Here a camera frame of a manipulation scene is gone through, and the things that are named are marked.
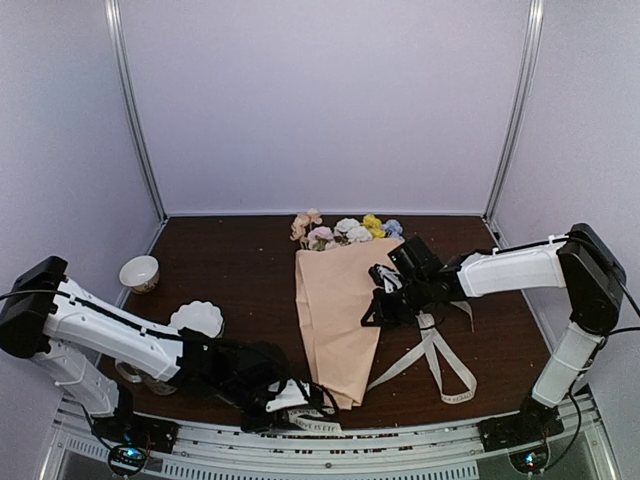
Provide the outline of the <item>white printed ribbon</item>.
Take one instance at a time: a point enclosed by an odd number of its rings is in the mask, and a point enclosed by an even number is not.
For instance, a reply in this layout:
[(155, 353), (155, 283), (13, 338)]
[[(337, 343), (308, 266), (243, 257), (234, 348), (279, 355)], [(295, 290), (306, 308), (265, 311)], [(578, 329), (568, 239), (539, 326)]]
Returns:
[[(431, 314), (420, 313), (417, 317), (418, 326), (421, 328), (421, 341), (410, 349), (405, 355), (391, 365), (382, 375), (373, 380), (366, 388), (366, 392), (390, 381), (403, 374), (413, 366), (421, 357), (428, 363), (429, 370), (438, 387), (440, 399), (448, 405), (457, 405), (472, 400), (477, 390), (477, 380), (471, 370), (457, 357), (440, 332), (437, 330), (436, 321)], [(443, 389), (442, 371), (438, 357), (441, 356), (457, 375), (466, 390), (459, 394), (446, 394)], [(296, 407), (286, 410), (283, 420), (286, 425), (292, 425), (302, 431), (320, 434), (322, 436), (343, 436), (344, 432), (339, 422), (324, 416), (334, 414), (332, 408), (321, 412), (307, 407)]]

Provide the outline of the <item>peach blossom stem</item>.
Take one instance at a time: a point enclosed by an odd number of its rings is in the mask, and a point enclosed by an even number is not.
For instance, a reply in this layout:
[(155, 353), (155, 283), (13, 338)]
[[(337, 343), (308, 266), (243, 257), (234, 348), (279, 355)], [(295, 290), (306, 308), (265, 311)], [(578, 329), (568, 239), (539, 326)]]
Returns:
[(308, 246), (308, 234), (323, 222), (321, 213), (317, 209), (309, 209), (296, 215), (290, 229), (290, 240), (297, 242), (302, 249)]

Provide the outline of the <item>blue flower stem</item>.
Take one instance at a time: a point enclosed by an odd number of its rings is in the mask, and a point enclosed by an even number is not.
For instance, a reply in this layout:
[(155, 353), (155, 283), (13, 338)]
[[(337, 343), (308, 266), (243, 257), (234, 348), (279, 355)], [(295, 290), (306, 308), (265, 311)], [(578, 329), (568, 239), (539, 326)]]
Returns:
[(381, 230), (387, 238), (403, 241), (404, 228), (396, 219), (389, 219), (381, 225)]

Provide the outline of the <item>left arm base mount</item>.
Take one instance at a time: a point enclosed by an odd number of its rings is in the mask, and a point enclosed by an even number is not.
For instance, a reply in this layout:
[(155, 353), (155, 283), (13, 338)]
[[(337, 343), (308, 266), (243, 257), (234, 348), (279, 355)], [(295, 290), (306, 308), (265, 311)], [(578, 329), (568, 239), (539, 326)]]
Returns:
[(92, 434), (107, 449), (108, 467), (120, 477), (141, 473), (152, 453), (170, 454), (179, 430), (175, 422), (140, 415), (88, 419)]

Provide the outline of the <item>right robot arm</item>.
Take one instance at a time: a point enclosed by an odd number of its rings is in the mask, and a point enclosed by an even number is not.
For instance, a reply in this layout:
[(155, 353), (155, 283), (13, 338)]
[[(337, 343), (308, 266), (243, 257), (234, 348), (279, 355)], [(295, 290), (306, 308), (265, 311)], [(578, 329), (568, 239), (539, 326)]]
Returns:
[(441, 261), (414, 236), (388, 254), (392, 264), (368, 273), (375, 284), (361, 319), (364, 327), (408, 324), (439, 304), (538, 288), (566, 290), (569, 324), (552, 357), (513, 419), (519, 440), (535, 440), (551, 424), (551, 412), (570, 392), (588, 361), (617, 333), (622, 304), (638, 304), (626, 272), (593, 228), (578, 223), (560, 236)]

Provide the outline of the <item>pink and green wrapping paper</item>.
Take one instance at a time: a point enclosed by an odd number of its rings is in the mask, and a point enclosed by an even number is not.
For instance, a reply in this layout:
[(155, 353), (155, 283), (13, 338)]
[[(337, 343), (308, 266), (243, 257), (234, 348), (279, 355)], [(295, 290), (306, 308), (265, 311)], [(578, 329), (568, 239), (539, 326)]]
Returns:
[(399, 245), (381, 239), (295, 254), (296, 308), (311, 377), (341, 410), (362, 404), (379, 341), (379, 328), (361, 325), (375, 288), (368, 270), (390, 267), (388, 253)]

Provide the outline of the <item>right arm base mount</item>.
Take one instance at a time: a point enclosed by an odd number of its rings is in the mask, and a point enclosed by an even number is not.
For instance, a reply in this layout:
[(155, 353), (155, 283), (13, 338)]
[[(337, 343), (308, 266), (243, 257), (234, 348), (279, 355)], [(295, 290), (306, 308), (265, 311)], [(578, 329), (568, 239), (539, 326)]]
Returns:
[(506, 450), (514, 470), (528, 476), (542, 474), (551, 464), (549, 439), (564, 432), (561, 420), (542, 426), (536, 420), (525, 421), (520, 413), (488, 418), (477, 427), (485, 452)]

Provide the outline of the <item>yellow flower stem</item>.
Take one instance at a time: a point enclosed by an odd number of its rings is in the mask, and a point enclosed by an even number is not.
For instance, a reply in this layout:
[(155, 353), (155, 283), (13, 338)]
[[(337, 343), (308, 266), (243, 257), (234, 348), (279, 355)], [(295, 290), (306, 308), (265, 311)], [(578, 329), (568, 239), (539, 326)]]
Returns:
[(361, 225), (371, 234), (374, 239), (386, 237), (386, 232), (382, 228), (383, 222), (375, 215), (368, 214), (362, 218)]

